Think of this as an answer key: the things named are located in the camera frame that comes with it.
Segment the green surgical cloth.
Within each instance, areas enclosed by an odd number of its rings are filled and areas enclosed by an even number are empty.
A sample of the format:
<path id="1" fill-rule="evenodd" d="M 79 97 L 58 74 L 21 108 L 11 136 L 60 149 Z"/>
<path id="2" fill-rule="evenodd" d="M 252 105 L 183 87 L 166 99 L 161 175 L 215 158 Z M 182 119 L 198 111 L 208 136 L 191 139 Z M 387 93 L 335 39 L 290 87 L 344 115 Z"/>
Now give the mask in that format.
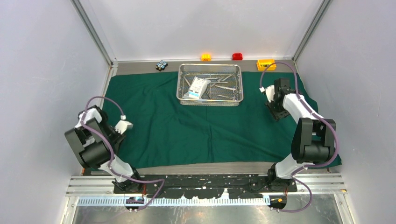
<path id="1" fill-rule="evenodd" d="M 126 131 L 118 156 L 135 168 L 217 162 L 279 162 L 290 154 L 296 130 L 291 116 L 274 120 L 259 91 L 292 73 L 243 72 L 243 101 L 235 107 L 189 106 L 176 97 L 176 72 L 120 75 L 110 80 L 103 105 Z"/>

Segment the metal mesh tray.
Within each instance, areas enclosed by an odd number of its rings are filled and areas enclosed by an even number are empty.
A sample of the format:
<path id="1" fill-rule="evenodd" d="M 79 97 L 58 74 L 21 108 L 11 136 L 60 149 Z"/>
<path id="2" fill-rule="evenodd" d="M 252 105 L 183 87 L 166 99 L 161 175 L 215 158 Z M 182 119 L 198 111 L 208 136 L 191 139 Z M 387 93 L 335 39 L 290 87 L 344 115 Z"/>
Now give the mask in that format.
<path id="1" fill-rule="evenodd" d="M 183 99 L 194 77 L 210 80 L 202 99 Z M 237 88 L 238 93 L 215 85 Z M 221 100 L 218 95 L 238 96 L 238 101 Z M 176 97 L 182 105 L 238 106 L 244 99 L 242 72 L 236 64 L 184 63 L 179 66 Z"/>

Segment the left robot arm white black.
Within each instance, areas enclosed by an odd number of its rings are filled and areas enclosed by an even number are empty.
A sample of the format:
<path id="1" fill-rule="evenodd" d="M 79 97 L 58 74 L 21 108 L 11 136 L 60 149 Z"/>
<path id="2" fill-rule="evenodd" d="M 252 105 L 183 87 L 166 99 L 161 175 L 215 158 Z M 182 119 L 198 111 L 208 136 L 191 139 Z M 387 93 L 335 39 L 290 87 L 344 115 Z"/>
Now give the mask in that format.
<path id="1" fill-rule="evenodd" d="M 74 155 L 83 168 L 99 169 L 114 177 L 112 184 L 119 192 L 138 193 L 143 180 L 137 170 L 117 156 L 133 124 L 121 115 L 115 127 L 109 125 L 108 115 L 94 105 L 78 114 L 78 123 L 64 133 Z"/>

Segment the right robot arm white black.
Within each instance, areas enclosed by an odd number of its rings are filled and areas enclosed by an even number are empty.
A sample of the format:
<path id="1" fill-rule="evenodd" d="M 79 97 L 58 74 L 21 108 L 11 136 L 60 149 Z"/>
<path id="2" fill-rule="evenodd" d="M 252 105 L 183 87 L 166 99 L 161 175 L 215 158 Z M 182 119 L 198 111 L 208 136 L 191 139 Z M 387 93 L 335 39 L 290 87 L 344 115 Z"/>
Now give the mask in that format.
<path id="1" fill-rule="evenodd" d="M 294 184 L 293 178 L 302 170 L 331 160 L 335 155 L 336 123 L 318 115 L 304 96 L 291 88 L 287 78 L 277 79 L 260 91 L 266 96 L 265 105 L 275 121 L 291 116 L 297 125 L 290 154 L 267 172 L 267 188 L 276 192 Z"/>

